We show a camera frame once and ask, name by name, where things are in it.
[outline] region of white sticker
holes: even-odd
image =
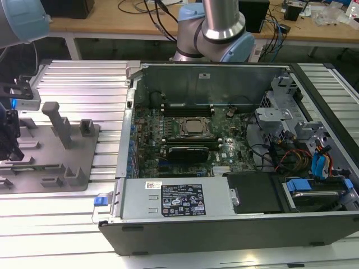
[[[162,181],[146,181],[146,189],[161,189]]]
[[[209,74],[209,73],[200,73],[199,74],[200,80],[209,80],[210,78],[211,78],[211,74]]]

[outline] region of floor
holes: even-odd
[[[167,61],[176,51],[170,41],[150,40],[96,40],[79,39],[83,59],[116,59],[144,61]],[[39,57],[44,59],[69,59],[68,50],[61,38],[45,38],[36,41]],[[284,46],[275,62],[278,63],[332,63],[337,70],[359,90],[359,50],[348,50],[341,60],[337,56],[342,48],[319,48],[313,58],[307,54],[308,47]],[[0,63],[0,81],[12,82],[21,73],[32,73],[35,55],[31,45],[18,45],[11,49]]]

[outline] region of wooden tabletop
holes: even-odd
[[[87,19],[53,18],[50,29],[51,31],[86,33],[160,34],[150,21],[148,14],[124,13],[117,8],[119,2],[120,0],[95,0],[95,6]],[[121,4],[121,8],[129,12],[138,12],[134,9],[132,3],[139,2],[140,0],[125,0]],[[286,24],[291,27],[287,40],[359,43],[359,31],[354,30],[346,24],[338,23],[336,25],[317,26],[312,18],[301,18],[301,16],[297,21],[284,20],[284,14],[279,12],[279,7],[275,6],[281,2],[282,0],[271,0],[270,10],[280,24]],[[180,5],[170,6],[169,10],[173,15],[177,16],[180,7]],[[149,8],[153,9],[154,6],[149,4]],[[177,35],[176,22],[168,15],[160,16],[166,29],[172,35]],[[258,39],[271,39],[273,28],[266,22],[262,32],[254,34],[254,36]]]

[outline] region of gray post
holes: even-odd
[[[42,112],[49,117],[51,123],[61,140],[64,148],[71,147],[71,137],[68,128],[65,127],[63,120],[60,117],[58,109],[60,108],[58,102],[45,102]]]

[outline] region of black box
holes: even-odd
[[[288,4],[284,19],[288,21],[297,21],[299,14],[302,12],[303,6],[301,4],[291,3]]]
[[[94,0],[41,0],[46,14],[65,18],[87,18],[94,3]]]
[[[246,18],[246,30],[260,33],[269,7],[269,0],[240,0],[240,12]]]

